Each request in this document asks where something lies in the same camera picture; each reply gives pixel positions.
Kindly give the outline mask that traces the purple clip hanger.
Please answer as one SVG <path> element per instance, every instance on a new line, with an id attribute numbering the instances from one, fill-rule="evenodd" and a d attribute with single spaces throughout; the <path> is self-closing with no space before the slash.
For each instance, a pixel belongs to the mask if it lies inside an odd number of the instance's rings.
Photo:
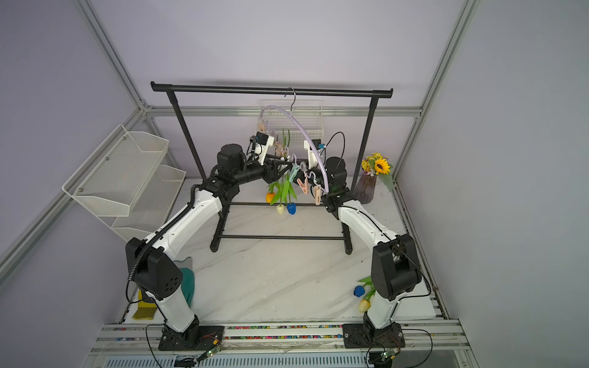
<path id="1" fill-rule="evenodd" d="M 291 95 L 285 95 L 282 99 L 279 98 L 265 98 L 261 100 L 282 100 L 282 101 L 291 101 L 295 103 L 297 101 L 303 100 L 305 98 L 299 98 L 295 91 L 292 92 Z M 299 123 L 294 119 L 292 116 L 290 118 L 293 122 L 298 126 L 299 130 L 304 134 L 306 140 L 311 140 L 311 138 L 307 135 L 305 129 L 299 125 Z M 270 132 L 266 131 L 264 127 L 259 127 L 260 122 L 258 121 L 257 130 L 260 132 L 267 133 L 268 135 L 272 135 Z M 328 170 L 326 168 L 326 161 L 327 158 L 325 157 L 324 153 L 324 145 L 323 140 L 313 140 L 314 143 L 317 145 L 318 151 L 321 154 L 323 159 L 325 168 L 320 169 L 318 167 L 309 169 L 308 168 L 308 154 L 305 151 L 304 145 L 303 149 L 292 149 L 288 147 L 288 150 L 285 150 L 282 146 L 282 139 L 275 137 L 274 146 L 270 148 L 270 152 L 274 153 L 279 159 L 286 160 L 288 162 L 293 163 L 293 167 L 282 176 L 279 181 L 284 181 L 287 177 L 292 181 L 292 185 L 294 187 L 294 192 L 297 190 L 301 191 L 306 195 L 311 195 L 316 205 L 321 204 L 321 197 L 328 191 Z M 308 170 L 313 170 L 317 174 L 321 174 L 322 176 L 322 188 L 315 187 L 313 190 L 301 190 L 298 185 L 296 184 L 296 176 L 299 171 L 306 172 Z"/>

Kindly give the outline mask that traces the orange tulip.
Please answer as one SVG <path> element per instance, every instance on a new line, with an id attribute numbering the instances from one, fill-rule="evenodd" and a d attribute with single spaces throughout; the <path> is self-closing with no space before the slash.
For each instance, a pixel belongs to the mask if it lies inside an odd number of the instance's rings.
<path id="1" fill-rule="evenodd" d="M 268 192 L 265 195 L 265 202 L 268 204 L 275 203 L 275 197 L 279 189 L 279 182 L 273 182 L 268 185 Z"/>

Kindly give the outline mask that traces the cream white tulip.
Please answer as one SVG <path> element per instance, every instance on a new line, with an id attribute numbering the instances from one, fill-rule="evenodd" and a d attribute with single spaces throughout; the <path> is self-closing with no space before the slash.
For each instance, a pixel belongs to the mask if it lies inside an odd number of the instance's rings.
<path id="1" fill-rule="evenodd" d="M 281 204 L 281 194 L 282 194 L 283 182 L 284 181 L 279 181 L 279 189 L 278 189 L 276 197 L 275 197 L 275 203 L 271 204 L 271 205 L 276 206 L 276 211 L 279 215 L 283 215 L 285 212 L 285 207 Z"/>

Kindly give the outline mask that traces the black clothes rack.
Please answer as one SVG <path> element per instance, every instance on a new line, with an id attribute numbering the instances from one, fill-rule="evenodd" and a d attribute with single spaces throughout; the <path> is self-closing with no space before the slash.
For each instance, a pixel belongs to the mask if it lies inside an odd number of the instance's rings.
<path id="1" fill-rule="evenodd" d="M 176 118 L 179 121 L 179 125 L 183 130 L 183 134 L 189 144 L 193 158 L 195 159 L 196 165 L 201 173 L 204 173 L 202 162 L 196 152 L 196 147 L 193 142 L 193 138 L 190 135 L 189 129 L 186 124 L 186 120 L 183 116 L 182 110 L 179 106 L 179 102 L 176 96 L 177 92 L 182 93 L 211 93 L 211 94 L 260 94 L 260 95 L 291 95 L 293 91 L 298 96 L 319 96 L 319 97 L 346 97 L 346 98 L 370 98 L 371 102 L 368 110 L 367 122 L 364 128 L 364 134 L 362 137 L 359 154 L 365 153 L 366 145 L 368 142 L 369 133 L 371 132 L 374 115 L 377 110 L 378 101 L 381 99 L 390 99 L 393 96 L 394 90 L 334 90 L 334 89 L 314 89 L 314 88 L 279 88 L 279 87 L 227 87 L 227 86 L 196 86 L 196 85 L 179 85 L 179 84 L 158 84 L 154 81 L 150 83 L 150 86 L 155 92 L 163 92 L 168 96 L 168 99 L 172 105 Z M 269 155 L 268 158 L 276 158 L 277 156 Z M 210 250 L 216 252 L 219 249 L 219 245 L 222 239 L 225 239 L 224 231 L 225 225 L 229 216 L 229 210 L 231 205 L 234 204 L 233 199 L 238 194 L 240 184 L 254 181 L 256 179 L 263 179 L 263 166 L 254 163 L 244 163 L 245 172 L 237 173 L 236 171 L 228 171 L 225 169 L 220 170 L 220 174 L 217 175 L 215 169 L 211 172 L 210 176 L 204 176 L 203 184 L 200 186 L 202 189 L 212 189 L 213 192 L 219 196 L 222 203 L 222 208 L 219 212 L 219 221 L 216 227 L 216 232 L 213 236 L 213 240 L 210 244 Z M 335 166 L 330 171 L 344 174 L 344 170 L 339 166 Z M 351 242 L 350 229 L 344 225 L 342 226 L 342 240 L 345 243 L 345 253 L 351 254 L 353 251 L 353 245 Z"/>

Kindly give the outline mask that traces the pale yellow tulip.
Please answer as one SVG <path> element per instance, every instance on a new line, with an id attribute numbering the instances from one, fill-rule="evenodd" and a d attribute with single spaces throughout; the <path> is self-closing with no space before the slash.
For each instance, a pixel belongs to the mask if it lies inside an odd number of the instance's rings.
<path id="1" fill-rule="evenodd" d="M 282 146 L 285 150 L 288 150 L 288 147 L 291 142 L 291 132 L 290 130 L 282 130 Z"/>

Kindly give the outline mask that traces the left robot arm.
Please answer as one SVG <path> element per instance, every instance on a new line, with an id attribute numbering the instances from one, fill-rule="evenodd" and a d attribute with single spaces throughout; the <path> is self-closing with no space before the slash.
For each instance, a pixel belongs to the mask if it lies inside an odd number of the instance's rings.
<path id="1" fill-rule="evenodd" d="M 242 184 L 276 182 L 294 166 L 267 151 L 257 147 L 245 153 L 239 144 L 225 145 L 210 176 L 191 187 L 189 202 L 172 219 L 144 239 L 127 242 L 127 281 L 153 299 L 170 331 L 187 334 L 199 325 L 181 291 L 183 273 L 175 263 L 187 242 L 209 219 L 222 214 Z"/>

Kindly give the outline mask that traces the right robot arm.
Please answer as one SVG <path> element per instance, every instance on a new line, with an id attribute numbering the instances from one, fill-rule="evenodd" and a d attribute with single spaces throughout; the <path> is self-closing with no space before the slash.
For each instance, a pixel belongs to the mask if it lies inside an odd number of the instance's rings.
<path id="1" fill-rule="evenodd" d="M 371 250 L 374 297 L 364 312 L 365 324 L 374 330 L 388 328 L 402 300 L 414 297 L 414 290 L 423 282 L 414 239 L 378 222 L 347 187 L 344 175 L 328 170 L 326 165 L 302 161 L 298 163 L 295 178 Z"/>

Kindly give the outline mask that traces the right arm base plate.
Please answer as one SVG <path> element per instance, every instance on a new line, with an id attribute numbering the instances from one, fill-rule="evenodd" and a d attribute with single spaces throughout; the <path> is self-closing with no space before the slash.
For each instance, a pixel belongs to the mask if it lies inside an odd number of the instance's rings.
<path id="1" fill-rule="evenodd" d="M 393 323 L 383 329 L 372 329 L 364 324 L 344 324 L 343 341 L 347 349 L 351 348 L 403 348 L 406 346 L 401 326 Z"/>

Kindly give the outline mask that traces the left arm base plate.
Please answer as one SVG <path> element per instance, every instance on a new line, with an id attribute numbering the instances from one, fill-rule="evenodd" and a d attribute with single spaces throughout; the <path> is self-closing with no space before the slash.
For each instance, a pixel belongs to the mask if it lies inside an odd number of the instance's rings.
<path id="1" fill-rule="evenodd" d="M 224 326 L 198 326 L 179 333 L 165 325 L 158 350 L 210 351 L 221 344 L 224 332 Z"/>

